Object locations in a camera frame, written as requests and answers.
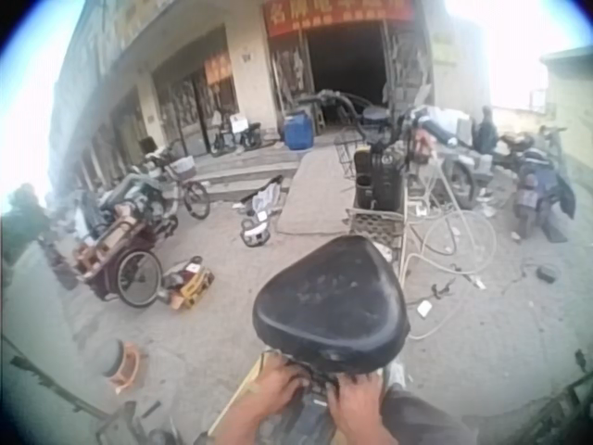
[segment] person's hand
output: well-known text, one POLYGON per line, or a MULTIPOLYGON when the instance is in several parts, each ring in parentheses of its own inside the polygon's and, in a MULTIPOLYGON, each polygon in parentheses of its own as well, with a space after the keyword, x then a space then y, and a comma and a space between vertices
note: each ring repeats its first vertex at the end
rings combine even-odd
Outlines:
POLYGON ((381 377, 376 373, 358 375, 355 382, 339 375, 338 383, 339 395, 333 385, 327 386, 327 400, 335 425, 344 433, 348 443, 397 443, 381 419, 381 377))
POLYGON ((293 398, 299 388, 309 385, 307 372, 296 364, 286 364, 286 359, 271 353, 261 373, 249 385, 249 392, 242 400, 259 421, 279 413, 293 398))

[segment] blue barrel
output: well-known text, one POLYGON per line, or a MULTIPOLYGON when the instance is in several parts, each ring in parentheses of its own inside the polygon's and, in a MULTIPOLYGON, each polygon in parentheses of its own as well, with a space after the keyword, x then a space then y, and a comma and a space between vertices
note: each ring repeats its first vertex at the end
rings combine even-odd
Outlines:
POLYGON ((313 146, 313 122, 304 111, 288 115, 284 121, 284 143, 291 150, 313 146))

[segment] dark doorway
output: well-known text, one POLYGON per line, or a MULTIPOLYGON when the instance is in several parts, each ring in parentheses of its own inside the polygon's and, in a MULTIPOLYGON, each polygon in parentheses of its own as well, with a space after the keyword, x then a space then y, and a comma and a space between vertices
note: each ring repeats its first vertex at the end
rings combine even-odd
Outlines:
POLYGON ((327 88, 382 103, 386 75, 378 22, 310 30, 307 38, 317 91, 327 88))

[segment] man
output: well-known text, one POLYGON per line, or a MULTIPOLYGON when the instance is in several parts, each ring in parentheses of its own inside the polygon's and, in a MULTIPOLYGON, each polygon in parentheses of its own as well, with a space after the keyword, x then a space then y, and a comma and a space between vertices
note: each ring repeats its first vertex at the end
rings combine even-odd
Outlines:
POLYGON ((473 149, 483 155, 492 154, 498 143, 497 127, 492 119, 492 108, 483 107, 484 119, 474 125, 472 131, 473 149))
MULTIPOLYGON (((470 445, 475 438, 445 413, 403 391, 389 391, 382 403, 381 377, 374 373, 353 381, 340 375, 339 395, 327 388, 330 413, 347 445, 470 445)), ((309 385, 306 372, 272 354, 250 390, 226 414, 216 445, 252 445, 259 424, 280 413, 299 388, 309 385)))

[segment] concrete ground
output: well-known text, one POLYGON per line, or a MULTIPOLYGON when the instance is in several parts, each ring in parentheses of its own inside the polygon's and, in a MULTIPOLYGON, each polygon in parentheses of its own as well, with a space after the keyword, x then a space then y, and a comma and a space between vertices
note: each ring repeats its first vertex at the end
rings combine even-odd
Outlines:
MULTIPOLYGON (((593 275, 587 261, 593 248, 593 197, 581 189, 577 195, 568 243, 551 245, 537 233, 517 245, 510 238, 513 217, 501 210, 491 220, 497 253, 479 273, 486 290, 458 277, 452 295, 434 301, 426 320, 410 309, 416 337, 456 310, 432 336, 408 341, 403 362, 411 390, 456 415, 504 418, 576 380, 581 375, 574 360, 578 349, 593 362, 593 275), (542 263, 560 271, 554 285, 535 278, 535 264, 542 263)), ((263 348, 251 327, 258 290, 331 237, 272 234, 265 247, 247 248, 239 237, 241 217, 229 204, 214 205, 203 222, 181 216, 178 233, 157 254, 165 268, 200 255, 216 275, 192 310, 175 312, 156 303, 139 311, 118 300, 101 302, 86 286, 66 292, 33 247, 6 292, 3 333, 49 374, 106 411, 136 400, 143 413, 160 401, 145 421, 147 428, 170 414, 191 443, 216 419, 263 348), (113 337, 135 342, 144 353, 141 378, 118 397, 93 367, 96 349, 113 337)), ((479 239, 485 239, 484 230, 476 228, 479 239)), ((444 233, 439 229, 437 239, 444 233)), ((441 287, 448 280, 430 266, 412 264, 406 299, 430 295, 432 284, 441 287)), ((11 354, 4 345, 3 354, 11 354)), ((91 443, 96 422, 81 421, 84 414, 73 414, 33 382, 3 360, 3 391, 18 425, 33 430, 37 443, 91 443), (64 436, 67 429, 76 431, 64 436)))

